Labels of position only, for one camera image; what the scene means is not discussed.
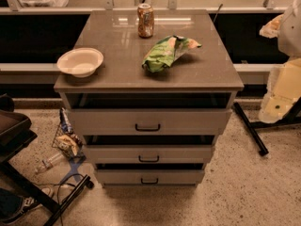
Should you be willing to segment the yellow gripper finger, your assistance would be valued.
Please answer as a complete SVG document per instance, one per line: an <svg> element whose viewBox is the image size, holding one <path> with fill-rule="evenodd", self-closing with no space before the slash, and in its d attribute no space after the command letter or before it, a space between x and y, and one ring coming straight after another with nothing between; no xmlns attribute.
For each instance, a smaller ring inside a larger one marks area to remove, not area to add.
<svg viewBox="0 0 301 226"><path fill-rule="evenodd" d="M272 38L276 38L278 35L278 31L280 28L280 24L281 24L281 20L283 18L283 15L280 14L277 17L275 17L274 19L272 19L270 22L268 22L266 25L264 25L259 34L263 37L272 39Z"/></svg>

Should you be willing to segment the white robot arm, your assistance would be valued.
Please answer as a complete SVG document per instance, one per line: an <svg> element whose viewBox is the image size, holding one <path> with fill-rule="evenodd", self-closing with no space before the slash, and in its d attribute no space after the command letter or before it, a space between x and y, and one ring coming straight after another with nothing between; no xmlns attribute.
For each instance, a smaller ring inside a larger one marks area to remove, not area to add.
<svg viewBox="0 0 301 226"><path fill-rule="evenodd" d="M301 0L294 0L283 14L264 25L260 35L277 38L278 50L289 57L269 73L261 102L260 121L275 123L301 98Z"/></svg>

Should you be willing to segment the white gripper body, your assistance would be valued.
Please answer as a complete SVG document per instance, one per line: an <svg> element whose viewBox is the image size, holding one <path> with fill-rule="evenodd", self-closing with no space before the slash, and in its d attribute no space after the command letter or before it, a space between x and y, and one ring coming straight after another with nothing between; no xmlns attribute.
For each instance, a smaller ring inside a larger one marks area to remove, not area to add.
<svg viewBox="0 0 301 226"><path fill-rule="evenodd" d="M301 98L301 58L290 59L271 70L263 96L259 120L275 123L283 119Z"/></svg>

